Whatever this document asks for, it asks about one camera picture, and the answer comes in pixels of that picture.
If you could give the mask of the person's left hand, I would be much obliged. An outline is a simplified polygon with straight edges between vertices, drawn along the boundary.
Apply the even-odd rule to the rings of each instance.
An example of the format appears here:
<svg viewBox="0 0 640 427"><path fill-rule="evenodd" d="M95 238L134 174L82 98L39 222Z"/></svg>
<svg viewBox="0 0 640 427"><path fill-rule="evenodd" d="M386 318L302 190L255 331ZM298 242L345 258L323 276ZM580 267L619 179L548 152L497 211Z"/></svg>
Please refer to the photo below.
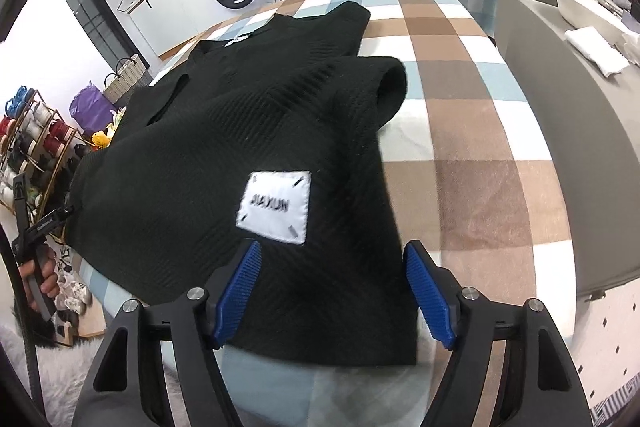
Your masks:
<svg viewBox="0 0 640 427"><path fill-rule="evenodd" d="M48 245L40 245L37 248L37 253L42 260L42 263L39 265L43 277L43 282L40 285L40 291L45 293L49 298L55 299L60 293L60 286L58 286L58 274L55 272L55 252ZM38 312L38 303L36 303L27 282L27 279L35 272L35 261L29 260L23 263L18 269L20 270L21 278L23 280L23 286L25 288L29 308Z"/></svg>

